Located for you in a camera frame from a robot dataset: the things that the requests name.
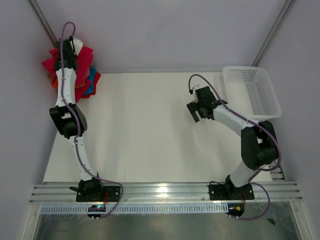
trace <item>laundry basket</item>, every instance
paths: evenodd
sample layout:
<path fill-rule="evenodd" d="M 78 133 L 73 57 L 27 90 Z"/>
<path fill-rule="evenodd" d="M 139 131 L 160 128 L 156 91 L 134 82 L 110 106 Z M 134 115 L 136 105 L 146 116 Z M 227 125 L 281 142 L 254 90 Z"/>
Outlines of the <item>laundry basket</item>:
<path fill-rule="evenodd" d="M 227 66 L 223 69 L 229 106 L 250 119 L 279 118 L 280 104 L 268 72 L 261 67 Z"/>

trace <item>gray wall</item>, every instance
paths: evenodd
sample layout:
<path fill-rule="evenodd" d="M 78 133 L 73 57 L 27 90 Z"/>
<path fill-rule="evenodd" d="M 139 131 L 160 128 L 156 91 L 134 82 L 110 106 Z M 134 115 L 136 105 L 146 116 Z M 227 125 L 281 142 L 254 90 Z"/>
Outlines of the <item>gray wall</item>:
<path fill-rule="evenodd" d="M 52 46 L 26 0 L 1 1 L 0 33 L 0 238 L 14 240 L 49 159 L 56 94 L 41 65 Z"/>
<path fill-rule="evenodd" d="M 57 38 L 66 21 L 105 72 L 250 66 L 285 0 L 38 0 Z"/>
<path fill-rule="evenodd" d="M 260 65 L 282 107 L 273 123 L 285 174 L 299 183 L 315 226 L 320 226 L 319 10 L 319 0 L 298 0 Z"/>

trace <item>red towel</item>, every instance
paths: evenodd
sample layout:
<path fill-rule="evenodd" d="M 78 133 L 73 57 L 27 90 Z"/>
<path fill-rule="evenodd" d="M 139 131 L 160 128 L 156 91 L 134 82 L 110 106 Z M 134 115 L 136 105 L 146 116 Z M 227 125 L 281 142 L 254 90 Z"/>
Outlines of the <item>red towel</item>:
<path fill-rule="evenodd" d="M 78 63 L 78 68 L 76 70 L 76 80 L 75 80 L 75 88 L 79 88 L 86 85 L 85 79 L 87 77 L 87 73 L 90 70 L 90 65 L 93 60 L 93 49 L 83 46 L 76 58 Z M 54 64 L 56 62 L 56 55 L 59 50 L 57 48 L 49 51 L 51 54 L 51 58 L 42 62 L 42 65 L 45 69 L 51 73 L 56 75 L 56 71 L 54 70 Z"/>

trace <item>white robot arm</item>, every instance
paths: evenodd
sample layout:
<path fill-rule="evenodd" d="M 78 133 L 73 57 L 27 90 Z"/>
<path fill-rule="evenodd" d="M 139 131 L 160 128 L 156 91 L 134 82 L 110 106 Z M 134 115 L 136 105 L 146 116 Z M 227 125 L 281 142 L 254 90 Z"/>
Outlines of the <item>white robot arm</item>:
<path fill-rule="evenodd" d="M 197 89 L 193 88 L 190 90 L 190 93 L 193 94 L 194 101 L 187 104 L 187 108 L 195 122 L 200 120 L 198 115 L 201 118 L 218 121 L 226 125 L 241 138 L 242 162 L 232 174 L 226 177 L 224 189 L 218 196 L 219 198 L 224 197 L 224 200 L 240 200 L 243 193 L 247 191 L 252 193 L 250 181 L 259 173 L 259 169 L 278 158 L 275 143 L 267 134 L 252 123 L 260 125 L 276 138 L 273 125 L 269 121 L 259 122 L 251 120 L 252 123 L 249 123 L 240 119 L 227 109 L 227 102 L 222 100 L 227 106 L 225 107 L 220 100 L 215 98 L 209 86 Z"/>
<path fill-rule="evenodd" d="M 67 138 L 77 158 L 80 182 L 78 188 L 70 188 L 77 192 L 76 201 L 101 202 L 105 199 L 106 194 L 111 198 L 120 189 L 115 187 L 117 188 L 115 191 L 106 192 L 106 188 L 103 186 L 97 170 L 90 162 L 86 151 L 85 131 L 87 130 L 87 121 L 84 114 L 77 107 L 75 100 L 76 70 L 78 67 L 77 54 L 80 52 L 83 44 L 72 36 L 62 42 L 58 41 L 58 49 L 61 44 L 64 56 L 64 68 L 62 68 L 61 52 L 59 51 L 58 58 L 54 64 L 58 80 L 58 96 L 55 107 L 50 108 L 49 113 L 59 133 Z"/>

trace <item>purple cable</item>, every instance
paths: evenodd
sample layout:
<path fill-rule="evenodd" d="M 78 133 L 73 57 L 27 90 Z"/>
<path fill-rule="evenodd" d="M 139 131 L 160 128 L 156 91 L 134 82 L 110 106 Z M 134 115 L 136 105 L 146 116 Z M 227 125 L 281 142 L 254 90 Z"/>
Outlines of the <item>purple cable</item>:
<path fill-rule="evenodd" d="M 277 152 L 278 152 L 278 161 L 277 161 L 276 165 L 275 165 L 274 167 L 272 167 L 272 168 L 269 168 L 269 169 L 263 169 L 263 168 L 258 169 L 258 171 L 255 172 L 255 173 L 252 175 L 252 177 L 250 177 L 249 182 L 250 182 L 256 175 L 258 175 L 258 173 L 259 173 L 260 171 L 271 172 L 271 171 L 277 169 L 277 168 L 280 166 L 281 161 L 282 161 L 282 152 L 281 152 L 280 146 L 279 146 L 277 140 L 274 138 L 274 136 L 272 136 L 271 133 L 268 132 L 264 127 L 260 126 L 259 124 L 255 123 L 254 121 L 251 121 L 250 119 L 247 119 L 246 117 L 242 116 L 241 114 L 237 113 L 236 111 L 234 111 L 234 110 L 232 110 L 230 107 L 228 107 L 228 106 L 224 103 L 224 101 L 221 99 L 221 97 L 219 96 L 219 94 L 218 94 L 218 92 L 216 91 L 216 89 L 214 88 L 214 86 L 212 86 L 212 84 L 211 84 L 207 79 L 205 79 L 205 77 L 201 76 L 200 74 L 193 74 L 193 75 L 189 78 L 189 83 L 188 83 L 189 91 L 191 91 L 190 84 L 191 84 L 191 79 L 192 79 L 194 76 L 197 76 L 197 77 L 201 78 L 202 80 L 204 80 L 204 81 L 209 85 L 209 87 L 214 91 L 216 97 L 219 99 L 220 103 L 221 103 L 229 112 L 231 112 L 232 114 L 236 115 L 238 118 L 246 121 L 247 123 L 250 123 L 250 124 L 256 126 L 256 127 L 259 128 L 260 130 L 262 130 L 265 134 L 267 134 L 267 136 L 268 136 L 269 138 L 271 138 L 271 140 L 273 141 L 273 143 L 274 143 L 274 145 L 275 145 L 275 147 L 276 147 L 276 150 L 277 150 Z"/>
<path fill-rule="evenodd" d="M 71 21 L 68 21 L 66 22 L 64 25 L 63 25 L 63 28 L 62 28 L 62 33 L 61 33 L 61 41 L 63 41 L 64 39 L 64 33 L 65 33 L 65 28 L 68 24 L 72 24 L 73 25 L 73 33 L 72 33 L 72 36 L 74 35 L 75 31 L 76 31 L 76 26 L 73 22 Z M 72 115 L 74 116 L 75 118 L 75 121 L 76 121 L 76 125 L 77 125 L 77 130 L 78 130 L 78 133 L 77 135 L 74 137 L 74 143 L 75 143 L 75 151 L 76 151 L 76 156 L 78 158 L 78 161 L 80 163 L 80 165 L 83 167 L 83 169 L 86 171 L 87 174 L 89 174 L 91 177 L 93 177 L 94 179 L 97 179 L 99 181 L 102 181 L 102 182 L 106 182 L 106 183 L 109 183 L 109 184 L 115 184 L 115 185 L 118 185 L 121 187 L 121 193 L 120 193 L 120 196 L 119 196 L 119 201 L 114 205 L 114 207 L 106 214 L 104 214 L 102 217 L 100 217 L 100 219 L 103 219 L 103 218 L 106 218 L 107 216 L 109 216 L 115 209 L 116 207 L 118 206 L 119 202 L 121 201 L 122 199 L 122 196 L 123 196 L 123 192 L 124 192 L 124 186 L 120 183 L 120 182 L 116 182 L 116 181 L 110 181 L 110 180 L 106 180 L 106 179 L 103 179 L 101 177 L 98 177 L 98 176 L 95 176 L 93 175 L 87 168 L 86 166 L 84 165 L 84 163 L 82 162 L 81 160 L 81 157 L 80 157 L 80 154 L 79 154 L 79 148 L 78 148 L 78 141 L 77 141 L 77 138 L 80 136 L 81 134 L 81 128 L 80 128 L 80 120 L 77 116 L 77 114 L 75 113 L 75 111 L 68 105 L 67 101 L 65 100 L 65 97 L 64 97 L 64 82 L 65 82 L 65 65 L 64 65 L 64 54 L 63 54 L 63 45 L 60 44 L 60 54 L 61 54 L 61 68 L 62 68 L 62 83 L 61 83 L 61 97 L 62 97 L 62 101 L 64 103 L 64 105 L 68 108 L 68 110 L 72 113 Z"/>
<path fill-rule="evenodd" d="M 268 137 L 271 138 L 271 140 L 274 142 L 275 146 L 276 146 L 276 149 L 278 151 L 278 162 L 276 163 L 276 165 L 270 169 L 258 169 L 258 171 L 256 171 L 250 178 L 249 178 L 249 182 L 251 182 L 251 180 L 257 176 L 259 174 L 260 171 L 266 171 L 266 172 L 270 172 L 270 171 L 273 171 L 275 170 L 276 168 L 278 168 L 280 166 L 280 163 L 281 163 L 281 160 L 282 160 L 282 153 L 281 153 L 281 149 L 280 149 L 280 146 L 277 142 L 277 140 L 274 138 L 274 136 L 271 135 L 270 132 L 268 132 L 265 128 L 263 128 L 262 126 L 260 126 L 259 124 L 255 123 L 254 121 L 251 121 L 250 119 L 247 119 L 246 117 L 242 116 L 241 114 L 237 113 L 236 111 L 232 110 L 230 107 L 228 107 L 224 101 L 222 101 L 221 97 L 219 96 L 218 92 L 216 91 L 216 89 L 214 88 L 214 86 L 212 86 L 212 84 L 207 80 L 205 79 L 204 76 L 201 76 L 200 74 L 193 74 L 191 75 L 191 77 L 189 78 L 189 82 L 188 82 L 188 87 L 189 87 L 189 91 L 191 91 L 191 87 L 190 87 L 190 84 L 191 84 L 191 79 L 194 77 L 194 76 L 197 76 L 199 78 L 201 78 L 202 80 L 204 80 L 208 85 L 209 87 L 214 91 L 215 95 L 217 96 L 217 98 L 219 99 L 220 103 L 231 113 L 233 113 L 234 115 L 236 115 L 238 118 L 242 119 L 242 120 L 245 120 L 246 122 L 258 127 L 259 129 L 261 129 L 262 131 L 264 131 Z M 259 216 L 256 216 L 256 217 L 239 217 L 238 219 L 240 220 L 245 220 L 245 221 L 251 221 L 251 220 L 257 220 L 259 218 L 262 218 L 264 215 L 267 214 L 267 212 L 269 211 L 270 209 L 270 196 L 267 192 L 267 190 L 259 183 L 256 183 L 256 182 L 251 182 L 251 184 L 254 184 L 254 185 L 257 185 L 259 186 L 260 188 L 263 189 L 263 191 L 265 192 L 266 194 L 266 197 L 268 198 L 268 205 L 266 207 L 266 210 Z"/>
<path fill-rule="evenodd" d="M 80 165 L 82 166 L 82 168 L 86 171 L 87 174 L 89 174 L 92 178 L 94 179 L 97 179 L 99 181 L 102 181 L 102 182 L 106 182 L 106 183 L 109 183 L 109 184 L 115 184 L 115 185 L 118 185 L 120 186 L 121 188 L 121 193 L 119 195 L 119 200 L 116 202 L 116 204 L 113 206 L 113 208 L 111 208 L 111 210 L 104 214 L 103 216 L 101 216 L 99 219 L 104 219 L 106 217 L 108 217 L 115 209 L 116 207 L 119 205 L 121 199 L 122 199 L 122 196 L 123 196 L 123 192 L 124 192 L 124 186 L 120 183 L 120 182 L 116 182 L 116 181 L 110 181 L 110 180 L 106 180 L 106 179 L 103 179 L 103 178 L 100 178 L 98 176 L 95 176 L 93 175 L 87 168 L 86 166 L 84 165 L 84 163 L 82 162 L 81 160 L 81 157 L 80 157 L 80 154 L 79 154 L 79 148 L 78 148 L 78 141 L 77 141 L 77 138 L 80 136 L 81 134 L 81 127 L 80 127 L 80 120 L 77 116 L 77 114 L 75 113 L 75 111 L 68 105 L 67 101 L 65 100 L 65 96 L 64 96 L 64 86 L 65 86 L 65 64 L 64 64 L 64 53 L 63 53 L 63 39 L 64 39 L 64 34 L 65 34 L 65 29 L 66 29 L 66 26 L 68 24 L 71 24 L 73 25 L 73 32 L 72 32 L 72 35 L 73 36 L 75 34 L 75 31 L 76 31 L 76 25 L 72 22 L 72 21 L 68 21 L 66 22 L 63 27 L 62 27 L 62 33 L 61 33 L 61 44 L 60 44 L 60 55 L 61 55 L 61 68 L 62 68 L 62 80 L 61 80 L 61 97 L 62 97 L 62 102 L 64 103 L 64 105 L 68 108 L 68 110 L 72 113 L 72 115 L 74 116 L 75 118 L 75 121 L 76 121 L 76 126 L 77 126 L 77 135 L 74 137 L 74 143 L 75 143 L 75 151 L 76 151 L 76 156 L 78 158 L 78 161 L 80 163 Z M 41 236 L 40 236 L 40 239 L 43 238 L 45 232 L 47 231 L 47 228 L 50 228 L 54 231 L 57 231 L 57 232 L 68 232 L 72 229 L 74 229 L 75 227 L 83 224 L 84 222 L 88 221 L 89 219 L 85 219 L 85 220 L 82 220 L 81 222 L 77 223 L 76 225 L 70 227 L 70 228 L 67 228 L 67 229 L 55 229 L 55 228 L 52 228 L 49 223 L 47 224 L 47 226 L 44 228 L 44 231 L 42 232 Z"/>
<path fill-rule="evenodd" d="M 231 216 L 232 218 L 234 218 L 234 219 L 240 219 L 240 220 L 244 220 L 244 221 L 252 221 L 252 220 L 260 219 L 260 218 L 262 218 L 263 216 L 265 216 L 265 215 L 268 213 L 268 211 L 269 211 L 269 209 L 270 209 L 270 196 L 269 196 L 267 190 L 264 188 L 264 186 L 262 186 L 262 185 L 259 184 L 259 183 L 251 182 L 251 184 L 254 184 L 254 185 L 259 186 L 259 187 L 262 188 L 262 190 L 265 192 L 266 197 L 268 198 L 268 205 L 267 205 L 266 209 L 265 209 L 264 212 L 263 212 L 262 214 L 260 214 L 259 216 L 255 216 L 255 217 L 238 217 L 238 218 L 236 218 L 235 216 Z"/>

